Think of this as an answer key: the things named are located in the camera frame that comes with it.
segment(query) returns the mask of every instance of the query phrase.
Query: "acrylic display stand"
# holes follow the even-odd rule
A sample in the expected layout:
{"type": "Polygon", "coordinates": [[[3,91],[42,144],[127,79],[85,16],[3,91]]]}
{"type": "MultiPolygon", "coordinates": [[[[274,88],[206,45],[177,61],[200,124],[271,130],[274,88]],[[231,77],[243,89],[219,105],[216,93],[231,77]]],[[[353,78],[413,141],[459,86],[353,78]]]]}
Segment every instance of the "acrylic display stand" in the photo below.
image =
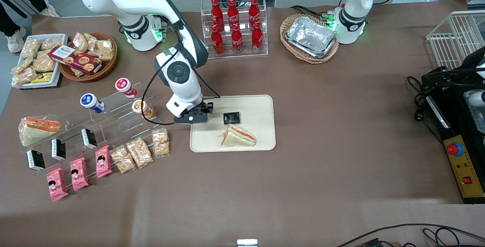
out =
{"type": "MultiPolygon", "coordinates": [[[[140,114],[133,112],[131,106],[137,99],[141,99],[144,93],[144,88],[140,83],[133,85],[138,90],[137,98],[127,98],[123,93],[117,92],[109,97],[101,99],[106,105],[106,109],[101,114],[96,114],[90,109],[80,106],[78,112],[68,114],[63,117],[52,117],[52,120],[61,123],[62,131],[51,135],[32,146],[26,148],[22,147],[22,153],[33,149],[41,152],[44,156],[45,169],[38,171],[39,174],[47,175],[47,173],[57,168],[62,168],[64,172],[64,181],[68,191],[71,187],[71,171],[69,163],[84,157],[86,160],[86,169],[88,179],[96,175],[95,151],[96,149],[87,149],[83,145],[83,137],[81,130],[88,128],[94,132],[97,140],[97,148],[110,145],[110,150],[120,145],[126,144],[136,138],[140,137],[149,146],[150,152],[154,157],[153,145],[151,138],[151,131],[159,125],[152,124],[146,121],[140,114]],[[66,143],[66,159],[58,161],[51,157],[51,140],[59,139],[66,143]]],[[[152,95],[147,92],[145,101],[147,105],[153,109],[150,103],[152,95]]],[[[160,122],[154,114],[150,121],[160,122]]],[[[113,172],[117,171],[116,165],[111,163],[113,172]]]]}
{"type": "Polygon", "coordinates": [[[201,15],[202,15],[202,30],[204,31],[204,43],[209,52],[209,59],[216,58],[229,58],[229,57],[242,57],[242,56],[255,56],[255,55],[267,55],[268,54],[268,22],[266,17],[266,0],[259,0],[258,7],[260,8],[260,22],[261,31],[263,31],[263,47],[261,53],[253,52],[253,40],[252,31],[249,29],[249,8],[251,7],[251,0],[236,0],[236,7],[239,11],[239,27],[242,34],[242,46],[243,51],[241,54],[236,55],[232,49],[232,40],[229,28],[229,20],[227,19],[227,10],[229,8],[229,0],[219,0],[219,5],[222,9],[224,18],[224,32],[221,32],[222,42],[224,44],[224,55],[218,57],[215,55],[214,47],[211,40],[213,25],[212,19],[212,3],[211,0],[202,0],[201,2],[201,15]]]}

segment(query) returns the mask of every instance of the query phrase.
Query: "coca-cola bottle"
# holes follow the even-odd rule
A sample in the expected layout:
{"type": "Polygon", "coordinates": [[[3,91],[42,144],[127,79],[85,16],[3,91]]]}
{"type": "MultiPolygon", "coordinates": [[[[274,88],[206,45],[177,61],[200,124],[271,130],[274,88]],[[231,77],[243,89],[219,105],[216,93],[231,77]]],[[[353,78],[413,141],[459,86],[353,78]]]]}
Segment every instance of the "coca-cola bottle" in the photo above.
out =
{"type": "Polygon", "coordinates": [[[213,24],[211,26],[213,33],[211,35],[211,39],[213,41],[213,47],[215,50],[215,55],[220,57],[224,55],[224,45],[222,43],[222,36],[219,33],[219,28],[217,27],[217,24],[213,24]]]}
{"type": "Polygon", "coordinates": [[[236,25],[236,23],[239,30],[239,11],[236,8],[236,0],[229,0],[229,9],[227,10],[227,17],[229,18],[229,26],[231,27],[231,30],[234,31],[234,29],[232,28],[236,25]]]}
{"type": "Polygon", "coordinates": [[[251,0],[251,7],[249,8],[249,28],[253,30],[253,24],[260,20],[260,8],[258,7],[258,0],[251,0]]]}
{"type": "Polygon", "coordinates": [[[224,18],[222,17],[222,9],[219,7],[219,0],[211,0],[213,7],[211,10],[213,22],[217,25],[219,32],[224,31],[224,18]]]}
{"type": "Polygon", "coordinates": [[[253,52],[261,53],[263,49],[263,31],[261,31],[261,22],[255,21],[253,23],[253,52]]]}
{"type": "Polygon", "coordinates": [[[235,55],[241,55],[243,53],[243,35],[239,31],[239,22],[231,24],[232,28],[232,48],[235,55]]]}

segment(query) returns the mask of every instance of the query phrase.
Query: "red switch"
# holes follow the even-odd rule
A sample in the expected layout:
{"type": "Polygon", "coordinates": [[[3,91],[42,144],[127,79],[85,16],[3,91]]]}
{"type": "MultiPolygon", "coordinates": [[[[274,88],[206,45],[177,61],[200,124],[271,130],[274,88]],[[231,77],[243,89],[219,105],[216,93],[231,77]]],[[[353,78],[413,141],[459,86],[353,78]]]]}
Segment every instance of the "red switch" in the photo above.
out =
{"type": "Polygon", "coordinates": [[[463,177],[463,183],[471,184],[471,178],[470,177],[463,177]]]}

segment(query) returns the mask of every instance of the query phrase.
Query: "clear acrylic rack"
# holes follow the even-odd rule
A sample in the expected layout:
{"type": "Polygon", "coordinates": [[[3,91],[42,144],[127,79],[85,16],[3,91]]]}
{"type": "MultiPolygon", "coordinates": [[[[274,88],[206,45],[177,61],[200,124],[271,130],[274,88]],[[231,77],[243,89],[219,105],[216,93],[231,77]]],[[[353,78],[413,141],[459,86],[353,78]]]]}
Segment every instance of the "clear acrylic rack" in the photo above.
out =
{"type": "Polygon", "coordinates": [[[258,0],[258,7],[260,8],[260,22],[261,31],[263,32],[263,48],[260,53],[254,53],[252,47],[252,31],[249,28],[249,8],[251,7],[251,0],[236,0],[236,7],[239,11],[239,27],[242,34],[242,54],[236,55],[232,50],[232,40],[229,28],[229,20],[227,19],[227,10],[229,8],[229,0],[219,0],[219,5],[222,9],[224,18],[224,32],[221,32],[222,42],[224,44],[224,55],[218,57],[215,55],[213,48],[211,35],[211,26],[213,25],[212,18],[212,3],[211,0],[201,1],[201,16],[202,16],[202,30],[204,31],[204,44],[209,52],[209,59],[216,58],[229,58],[229,57],[241,57],[241,56],[256,56],[268,54],[268,22],[266,16],[266,0],[258,0]]]}

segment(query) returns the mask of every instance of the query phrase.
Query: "white wire basket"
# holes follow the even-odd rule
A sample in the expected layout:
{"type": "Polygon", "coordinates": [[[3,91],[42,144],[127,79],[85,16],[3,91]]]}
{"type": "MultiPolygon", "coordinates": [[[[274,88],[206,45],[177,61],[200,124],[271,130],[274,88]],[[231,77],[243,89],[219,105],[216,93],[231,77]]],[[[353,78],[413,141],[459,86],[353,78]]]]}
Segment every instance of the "white wire basket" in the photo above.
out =
{"type": "Polygon", "coordinates": [[[438,66],[452,70],[485,46],[485,10],[451,12],[427,36],[438,66]]]}

